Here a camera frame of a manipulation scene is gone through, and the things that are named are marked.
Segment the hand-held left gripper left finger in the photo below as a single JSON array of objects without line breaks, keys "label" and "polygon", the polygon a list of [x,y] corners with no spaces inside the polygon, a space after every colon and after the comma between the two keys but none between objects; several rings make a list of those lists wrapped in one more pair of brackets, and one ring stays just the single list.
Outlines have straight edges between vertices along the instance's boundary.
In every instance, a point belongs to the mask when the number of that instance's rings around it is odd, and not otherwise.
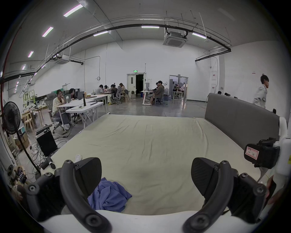
[{"label": "hand-held left gripper left finger", "polygon": [[88,201],[102,175],[99,158],[73,163],[65,160],[54,173],[46,172],[26,187],[27,204],[32,217],[44,222],[60,215],[64,207],[90,232],[109,233],[110,222],[97,213]]}]

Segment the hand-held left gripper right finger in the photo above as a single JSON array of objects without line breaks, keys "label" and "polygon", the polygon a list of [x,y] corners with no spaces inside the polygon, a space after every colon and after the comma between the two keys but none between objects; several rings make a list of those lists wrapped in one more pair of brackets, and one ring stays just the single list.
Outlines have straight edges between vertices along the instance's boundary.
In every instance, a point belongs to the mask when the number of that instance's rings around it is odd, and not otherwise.
[{"label": "hand-held left gripper right finger", "polygon": [[202,208],[184,222],[184,233],[205,232],[226,208],[231,216],[248,224],[258,222],[266,201],[267,188],[264,184],[247,173],[239,175],[226,160],[217,163],[207,158],[194,158],[191,178],[205,201]]}]

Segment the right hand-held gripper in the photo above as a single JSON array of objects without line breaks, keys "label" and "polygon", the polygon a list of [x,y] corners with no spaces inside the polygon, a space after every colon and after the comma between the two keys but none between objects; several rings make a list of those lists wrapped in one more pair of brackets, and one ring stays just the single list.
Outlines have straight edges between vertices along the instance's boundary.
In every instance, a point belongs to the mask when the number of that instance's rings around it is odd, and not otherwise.
[{"label": "right hand-held gripper", "polygon": [[257,144],[247,144],[244,158],[259,168],[261,180],[268,170],[275,169],[272,174],[277,177],[290,178],[291,172],[291,138],[288,135],[287,122],[279,117],[279,140],[269,138],[260,140]]}]

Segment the person's right hand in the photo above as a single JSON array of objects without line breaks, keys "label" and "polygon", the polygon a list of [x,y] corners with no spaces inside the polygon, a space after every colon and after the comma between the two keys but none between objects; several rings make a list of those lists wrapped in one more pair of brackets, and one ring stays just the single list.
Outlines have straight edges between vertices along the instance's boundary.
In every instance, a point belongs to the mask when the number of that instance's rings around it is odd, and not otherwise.
[{"label": "person's right hand", "polygon": [[287,185],[288,178],[280,174],[273,174],[267,181],[267,194],[266,204],[271,205],[279,201],[285,187]]}]

